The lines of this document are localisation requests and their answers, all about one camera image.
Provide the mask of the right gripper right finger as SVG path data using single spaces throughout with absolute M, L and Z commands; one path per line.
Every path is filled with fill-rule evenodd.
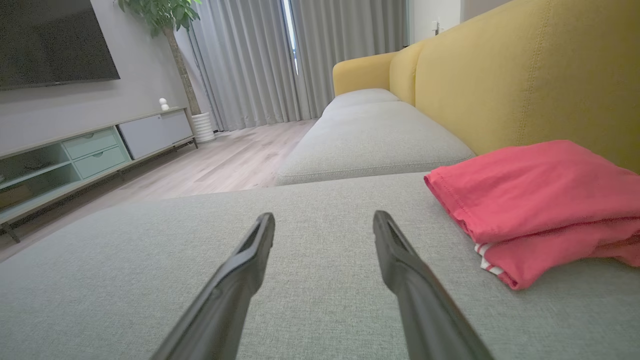
M 494 360 L 388 212 L 375 212 L 373 231 L 382 280 L 397 297 L 410 360 Z

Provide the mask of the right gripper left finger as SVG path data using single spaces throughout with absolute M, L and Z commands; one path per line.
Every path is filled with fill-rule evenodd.
M 274 215 L 259 215 L 150 360 L 236 360 L 251 298 L 265 279 L 274 234 Z

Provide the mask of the large grey sofa seat cushion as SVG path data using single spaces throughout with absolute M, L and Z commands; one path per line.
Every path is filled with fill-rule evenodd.
M 237 360 L 407 360 L 382 280 L 396 221 L 496 360 L 640 360 L 640 269 L 584 259 L 513 291 L 421 173 L 128 203 L 0 263 L 0 360 L 149 360 L 260 214 L 275 218 Z

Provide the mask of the white ribbed plant pot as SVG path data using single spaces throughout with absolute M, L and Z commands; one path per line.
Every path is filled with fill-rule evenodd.
M 211 123 L 210 112 L 203 112 L 191 116 L 195 142 L 206 144 L 215 140 L 214 128 Z

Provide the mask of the medium grey sofa seat cushion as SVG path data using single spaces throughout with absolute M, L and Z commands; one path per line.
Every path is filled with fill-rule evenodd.
M 279 168 L 276 185 L 427 173 L 473 157 L 458 137 L 405 102 L 353 105 L 316 121 Z

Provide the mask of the grey green tv cabinet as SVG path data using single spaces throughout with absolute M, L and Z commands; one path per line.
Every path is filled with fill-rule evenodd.
M 198 146 L 187 109 L 174 107 L 0 153 L 0 234 L 14 223 L 138 162 Z

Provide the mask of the small grey sofa seat cushion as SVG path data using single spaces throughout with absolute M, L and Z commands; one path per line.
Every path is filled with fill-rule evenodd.
M 378 104 L 385 102 L 400 101 L 398 96 L 392 94 L 387 89 L 382 88 L 368 88 L 357 89 L 337 95 L 330 103 L 325 107 L 322 112 L 322 116 L 327 116 L 331 112 L 340 111 L 349 107 L 363 106 L 368 104 Z

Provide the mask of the grey pleated curtain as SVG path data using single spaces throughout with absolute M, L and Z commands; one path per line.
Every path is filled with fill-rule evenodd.
M 398 51 L 406 43 L 406 0 L 288 2 L 304 120 L 322 116 L 336 95 L 336 64 Z
M 194 49 L 220 132 L 301 121 L 282 0 L 199 0 Z

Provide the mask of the yellow sofa backrest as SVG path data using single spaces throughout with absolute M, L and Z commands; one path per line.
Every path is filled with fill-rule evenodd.
M 476 155 L 569 140 L 640 174 L 640 0 L 512 0 L 399 51 L 390 89 Z

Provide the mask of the green potted tree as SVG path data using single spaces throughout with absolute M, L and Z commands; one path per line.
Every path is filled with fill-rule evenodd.
M 194 3 L 201 4 L 201 0 L 114 0 L 114 2 L 122 12 L 130 12 L 142 19 L 153 38 L 160 34 L 166 37 L 189 103 L 190 114 L 193 116 L 202 114 L 175 35 L 181 28 L 189 32 L 193 23 L 200 19 Z

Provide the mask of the black wall television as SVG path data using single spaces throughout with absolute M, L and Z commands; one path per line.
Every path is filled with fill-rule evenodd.
M 0 91 L 119 78 L 91 0 L 0 0 Z

